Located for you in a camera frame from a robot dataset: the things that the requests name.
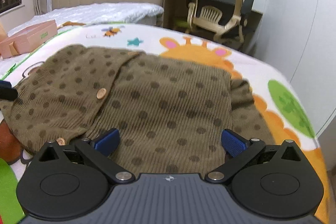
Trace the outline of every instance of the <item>pink box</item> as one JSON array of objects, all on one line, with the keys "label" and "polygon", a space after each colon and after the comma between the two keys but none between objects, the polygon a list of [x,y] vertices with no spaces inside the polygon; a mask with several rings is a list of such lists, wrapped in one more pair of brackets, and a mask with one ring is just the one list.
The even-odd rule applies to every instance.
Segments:
[{"label": "pink box", "polygon": [[3,59],[32,52],[44,42],[57,35],[55,20],[29,26],[0,42]]}]

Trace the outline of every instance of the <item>cartoon bee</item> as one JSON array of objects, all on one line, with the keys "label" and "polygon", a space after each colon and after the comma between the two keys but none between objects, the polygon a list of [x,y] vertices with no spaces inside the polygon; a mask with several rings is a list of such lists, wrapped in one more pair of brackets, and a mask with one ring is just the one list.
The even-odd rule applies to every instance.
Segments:
[{"label": "cartoon bee", "polygon": [[105,37],[111,37],[111,36],[115,36],[118,32],[121,32],[120,28],[123,28],[123,26],[119,28],[110,27],[108,29],[103,29],[102,31],[105,32],[104,34]]}]

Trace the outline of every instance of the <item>green cartoon leaf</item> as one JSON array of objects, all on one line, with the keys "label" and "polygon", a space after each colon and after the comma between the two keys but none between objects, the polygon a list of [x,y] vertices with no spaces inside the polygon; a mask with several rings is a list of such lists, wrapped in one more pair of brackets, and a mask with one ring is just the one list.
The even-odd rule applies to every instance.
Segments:
[{"label": "green cartoon leaf", "polygon": [[306,113],[290,91],[275,80],[268,82],[268,90],[275,105],[286,120],[307,137],[314,138],[315,132]]},{"label": "green cartoon leaf", "polygon": [[0,159],[0,215],[3,224],[18,223],[23,217],[16,198],[17,179],[11,167]]}]

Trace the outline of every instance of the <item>cartoon print blanket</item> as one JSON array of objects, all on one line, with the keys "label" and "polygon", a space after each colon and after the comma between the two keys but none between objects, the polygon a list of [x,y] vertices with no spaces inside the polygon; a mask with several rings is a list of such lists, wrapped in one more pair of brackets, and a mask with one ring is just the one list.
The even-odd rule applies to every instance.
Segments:
[{"label": "cartoon print blanket", "polygon": [[[323,182],[325,194],[315,215],[324,223],[329,222],[329,186],[320,146],[295,92],[283,75],[274,68],[191,35],[136,24],[102,24],[78,27],[58,35],[17,66],[6,80],[16,85],[48,57],[71,44],[141,50],[167,58],[222,68],[231,73],[233,78],[248,79],[254,105],[266,121],[275,143],[281,144],[285,139],[295,140]],[[10,133],[2,133],[6,131],[4,123],[1,123],[0,127],[0,144],[6,143],[6,149],[0,149],[0,157],[3,159],[0,162],[0,181],[8,185],[6,191],[1,191],[3,196],[6,195],[6,199],[12,200],[12,204],[7,206],[2,206],[4,200],[0,200],[0,215],[4,224],[12,224],[22,218],[23,213],[17,204],[14,189],[31,156]],[[234,130],[239,133],[241,129],[236,126]]]}]

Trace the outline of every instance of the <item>circular pad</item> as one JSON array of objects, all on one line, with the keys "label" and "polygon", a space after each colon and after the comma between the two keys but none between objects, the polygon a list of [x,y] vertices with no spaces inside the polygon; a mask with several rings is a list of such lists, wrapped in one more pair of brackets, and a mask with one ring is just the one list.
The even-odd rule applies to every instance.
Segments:
[{"label": "circular pad", "polygon": [[65,221],[86,215],[109,190],[105,176],[89,166],[55,160],[30,167],[16,193],[24,211],[39,219]]},{"label": "circular pad", "polygon": [[317,175],[290,160],[247,167],[233,178],[231,189],[247,210],[275,219],[314,213],[323,196]]},{"label": "circular pad", "polygon": [[41,182],[41,189],[48,195],[64,196],[76,191],[79,179],[70,174],[54,174],[46,177]]},{"label": "circular pad", "polygon": [[283,173],[265,175],[260,180],[260,184],[265,191],[274,195],[289,195],[300,187],[295,177]]}]

